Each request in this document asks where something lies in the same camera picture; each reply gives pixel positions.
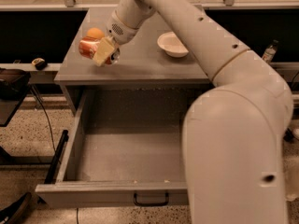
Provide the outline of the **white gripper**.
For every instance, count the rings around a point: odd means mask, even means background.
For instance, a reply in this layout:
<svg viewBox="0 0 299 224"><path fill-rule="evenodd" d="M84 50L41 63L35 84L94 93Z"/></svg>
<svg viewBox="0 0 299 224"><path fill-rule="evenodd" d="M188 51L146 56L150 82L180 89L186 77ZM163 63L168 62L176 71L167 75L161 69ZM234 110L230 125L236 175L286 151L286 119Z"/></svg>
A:
<svg viewBox="0 0 299 224"><path fill-rule="evenodd" d="M106 28L107 34L110 36L103 37L99 41L96 52L93 55L93 60L98 66L112 64L111 56L116 50L114 39L119 45L129 43L139 30L138 26L122 21L118 17L116 10L112 12L108 19Z"/></svg>

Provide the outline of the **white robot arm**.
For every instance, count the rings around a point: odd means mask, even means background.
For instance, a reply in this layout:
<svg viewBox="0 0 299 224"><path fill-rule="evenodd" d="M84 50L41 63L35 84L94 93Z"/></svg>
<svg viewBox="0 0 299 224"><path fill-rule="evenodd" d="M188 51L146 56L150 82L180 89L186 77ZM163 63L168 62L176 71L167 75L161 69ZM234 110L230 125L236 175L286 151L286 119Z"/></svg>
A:
<svg viewBox="0 0 299 224"><path fill-rule="evenodd" d="M158 12L212 90L189 108L182 153L192 224L288 224L283 136L292 92L261 57L186 0L121 0L95 60L104 63Z"/></svg>

